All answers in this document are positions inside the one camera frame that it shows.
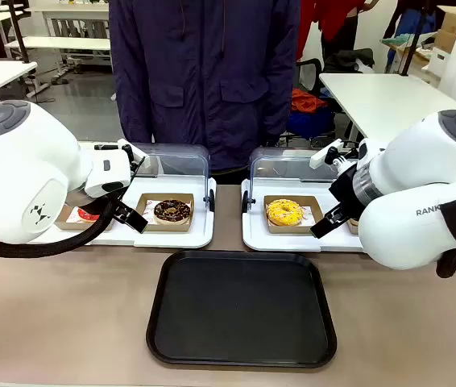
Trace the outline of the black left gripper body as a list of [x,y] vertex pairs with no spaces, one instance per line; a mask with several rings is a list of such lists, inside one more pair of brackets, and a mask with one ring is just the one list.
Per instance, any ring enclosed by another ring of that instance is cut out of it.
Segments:
[[122,201],[126,191],[127,188],[118,189],[100,198],[94,198],[90,203],[78,205],[68,202],[67,206],[81,208],[88,214],[98,215],[99,218],[126,221],[131,216],[131,208]]

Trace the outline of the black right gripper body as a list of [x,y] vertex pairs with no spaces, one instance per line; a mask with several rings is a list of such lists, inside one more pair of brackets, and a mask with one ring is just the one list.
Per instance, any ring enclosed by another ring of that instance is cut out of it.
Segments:
[[367,166],[360,169],[353,163],[329,188],[336,199],[334,211],[339,214],[361,214],[375,199],[375,184]]

